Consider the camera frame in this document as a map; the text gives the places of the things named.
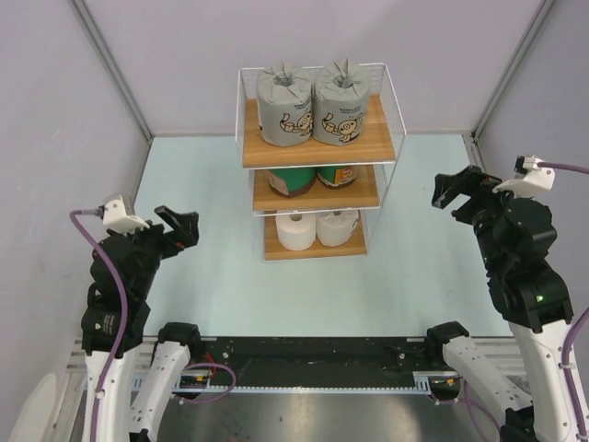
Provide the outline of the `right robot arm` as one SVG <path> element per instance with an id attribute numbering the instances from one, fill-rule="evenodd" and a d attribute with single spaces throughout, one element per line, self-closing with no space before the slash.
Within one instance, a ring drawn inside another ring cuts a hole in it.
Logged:
<path id="1" fill-rule="evenodd" d="M 513 334 L 529 390 L 490 362 L 457 321 L 429 329 L 426 345 L 431 359 L 479 395 L 501 441 L 588 438 L 588 404 L 573 349 L 588 316 L 573 317 L 568 287 L 547 261 L 558 234 L 551 211 L 535 199 L 552 188 L 556 169 L 541 158 L 520 157 L 511 180 L 476 166 L 434 178 L 434 207 L 468 198 L 452 216 L 473 228 L 492 305 Z"/>

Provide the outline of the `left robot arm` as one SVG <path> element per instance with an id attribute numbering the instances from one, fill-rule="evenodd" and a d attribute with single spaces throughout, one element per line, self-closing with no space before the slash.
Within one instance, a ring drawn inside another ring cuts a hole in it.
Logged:
<path id="1" fill-rule="evenodd" d="M 169 322 L 158 333 L 151 365 L 137 394 L 132 381 L 150 314 L 147 297 L 163 260 L 199 242 L 199 215 L 155 210 L 161 223 L 130 216 L 121 204 L 92 210 L 107 229 L 95 240 L 73 211 L 70 218 L 92 246 L 92 283 L 81 319 L 87 373 L 85 441 L 154 441 L 171 391 L 184 367 L 202 354 L 195 324 Z"/>

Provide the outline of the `white wire three-tier shelf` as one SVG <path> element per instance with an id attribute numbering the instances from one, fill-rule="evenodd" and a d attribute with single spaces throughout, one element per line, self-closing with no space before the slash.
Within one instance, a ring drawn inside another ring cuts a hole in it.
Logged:
<path id="1" fill-rule="evenodd" d="M 258 67 L 242 68 L 237 78 L 235 139 L 251 199 L 251 209 L 263 225 L 263 258 L 267 262 L 365 255 L 384 208 L 395 168 L 407 135 L 388 67 L 367 64 L 371 96 L 360 139 L 349 146 L 310 139 L 293 147 L 273 146 L 262 139 L 258 123 L 256 82 Z M 271 189 L 272 169 L 353 166 L 357 179 L 331 190 L 315 181 L 303 195 L 287 198 Z M 316 240 L 306 250 L 288 250 L 279 241 L 277 215 L 323 214 L 357 210 L 359 220 L 351 237 L 337 247 Z"/>

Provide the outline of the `plain white paper roll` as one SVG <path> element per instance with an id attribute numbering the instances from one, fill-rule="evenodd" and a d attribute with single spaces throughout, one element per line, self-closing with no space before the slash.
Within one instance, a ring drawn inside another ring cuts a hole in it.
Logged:
<path id="1" fill-rule="evenodd" d="M 280 244 L 292 251 L 310 248 L 316 239 L 316 219 L 314 214 L 278 214 L 275 224 Z"/>

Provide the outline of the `green paper roll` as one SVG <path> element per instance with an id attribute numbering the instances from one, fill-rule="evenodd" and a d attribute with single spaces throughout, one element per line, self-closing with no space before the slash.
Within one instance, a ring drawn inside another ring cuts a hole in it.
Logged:
<path id="1" fill-rule="evenodd" d="M 355 182 L 359 173 L 359 167 L 324 166 L 317 168 L 317 176 L 323 185 L 331 189 L 346 187 Z"/>
<path id="2" fill-rule="evenodd" d="M 307 193 L 316 181 L 315 168 L 269 169 L 270 187 L 281 196 L 294 198 Z"/>

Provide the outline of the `grey paper roll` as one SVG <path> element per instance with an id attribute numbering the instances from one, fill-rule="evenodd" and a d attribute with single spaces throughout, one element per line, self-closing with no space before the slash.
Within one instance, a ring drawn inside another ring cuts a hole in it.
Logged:
<path id="1" fill-rule="evenodd" d="M 313 82 L 295 64 L 279 62 L 257 77 L 257 102 L 262 138 L 279 147 L 299 145 L 313 130 Z"/>
<path id="2" fill-rule="evenodd" d="M 368 70 L 349 58 L 319 70 L 313 85 L 313 136 L 327 145 L 348 145 L 363 132 L 370 97 Z"/>

